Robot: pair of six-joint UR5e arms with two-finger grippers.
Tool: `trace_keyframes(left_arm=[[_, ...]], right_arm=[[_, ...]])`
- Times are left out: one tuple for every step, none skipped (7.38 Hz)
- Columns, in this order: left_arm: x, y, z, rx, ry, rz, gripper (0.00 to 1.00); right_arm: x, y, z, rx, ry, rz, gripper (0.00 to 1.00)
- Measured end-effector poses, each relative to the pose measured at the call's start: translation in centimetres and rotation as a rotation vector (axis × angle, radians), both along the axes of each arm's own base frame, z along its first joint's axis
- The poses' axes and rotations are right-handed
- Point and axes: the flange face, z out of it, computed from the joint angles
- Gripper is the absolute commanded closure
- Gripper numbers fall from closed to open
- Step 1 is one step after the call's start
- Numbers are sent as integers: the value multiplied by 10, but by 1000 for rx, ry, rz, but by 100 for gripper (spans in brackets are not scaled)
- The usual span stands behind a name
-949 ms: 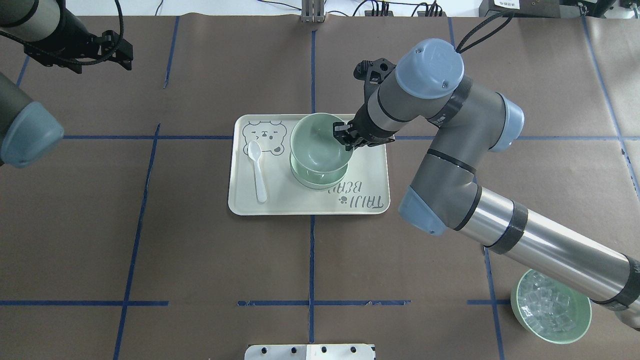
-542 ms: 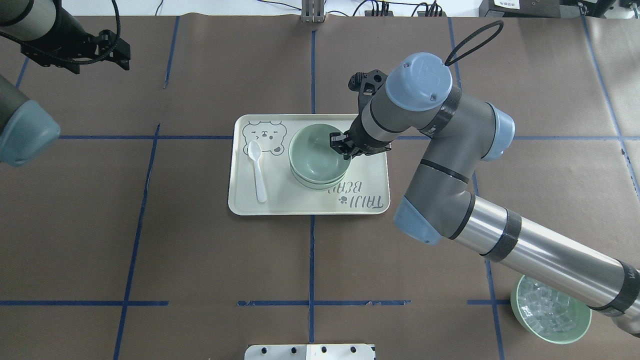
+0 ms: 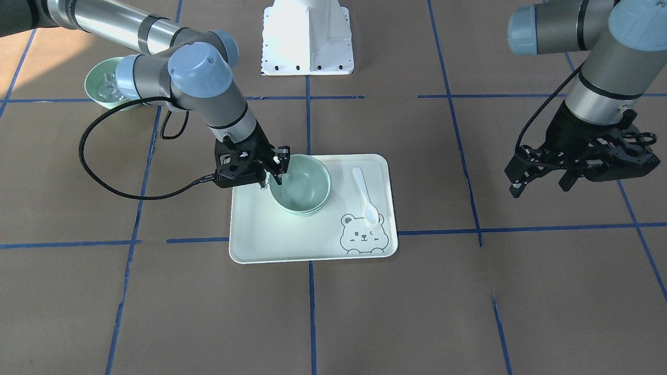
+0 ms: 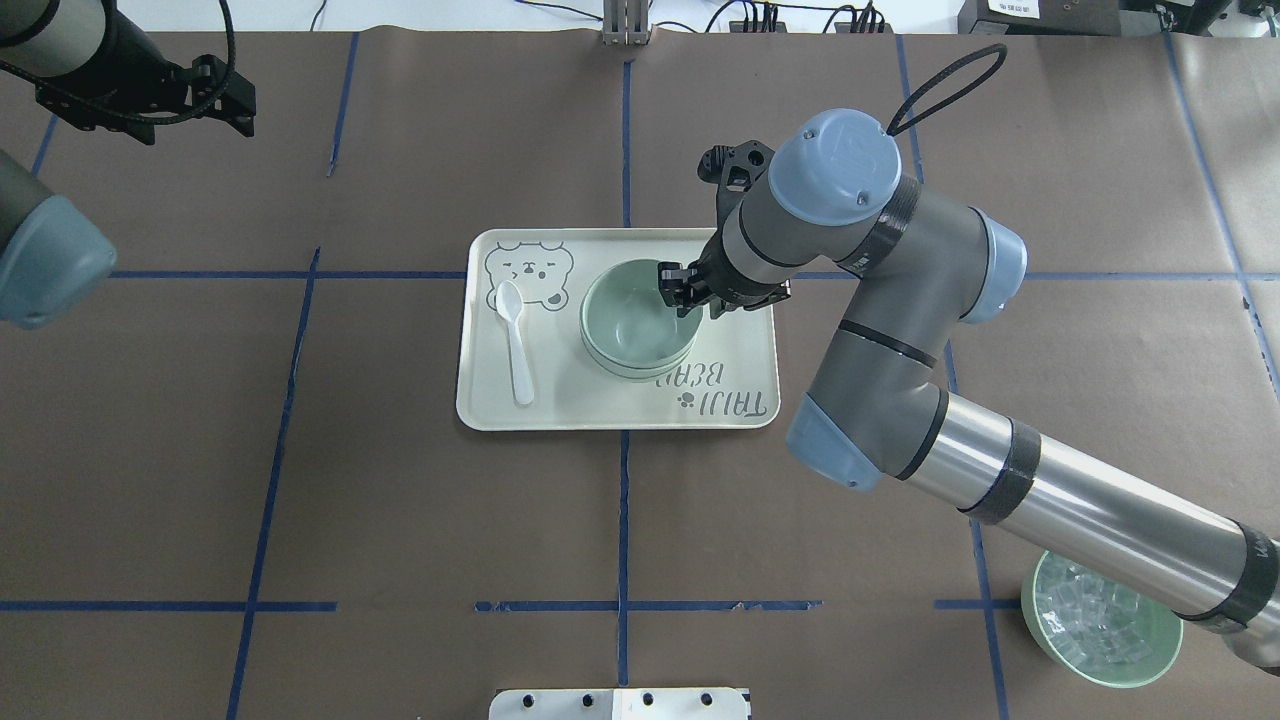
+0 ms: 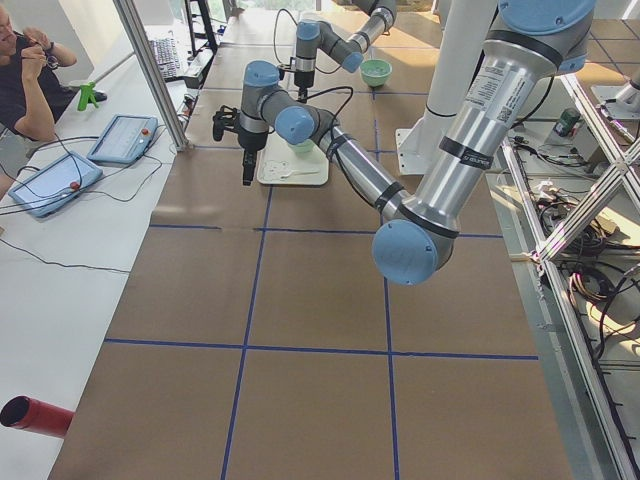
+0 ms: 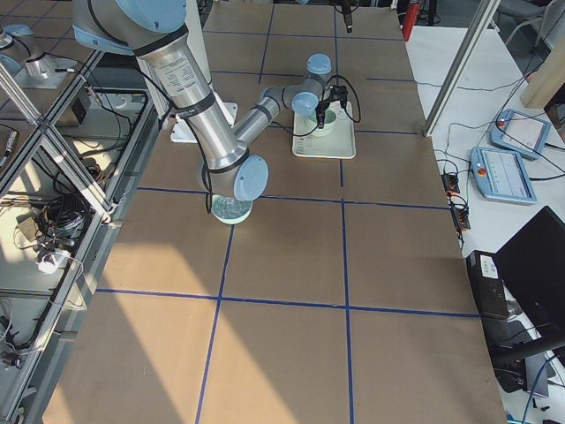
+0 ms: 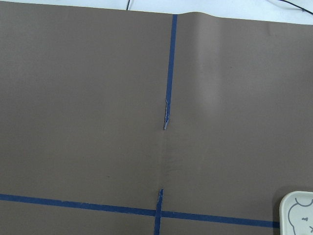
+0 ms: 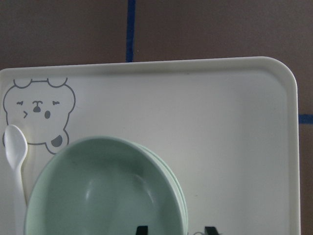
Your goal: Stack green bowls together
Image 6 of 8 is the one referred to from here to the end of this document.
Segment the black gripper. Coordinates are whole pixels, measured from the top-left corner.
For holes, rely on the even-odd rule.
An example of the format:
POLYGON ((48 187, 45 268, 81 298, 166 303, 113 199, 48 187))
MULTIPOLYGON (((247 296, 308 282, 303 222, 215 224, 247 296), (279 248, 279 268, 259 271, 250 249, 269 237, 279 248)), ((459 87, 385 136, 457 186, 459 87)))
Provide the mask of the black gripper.
POLYGON ((315 109, 316 127, 321 127, 325 125, 326 110, 329 108, 329 105, 332 102, 332 98, 333 98, 332 91, 333 91, 332 87, 327 88, 318 102, 318 105, 315 109))
POLYGON ((335 8, 337 11, 345 16, 346 32, 352 33, 352 5, 351 0, 336 0, 335 8))

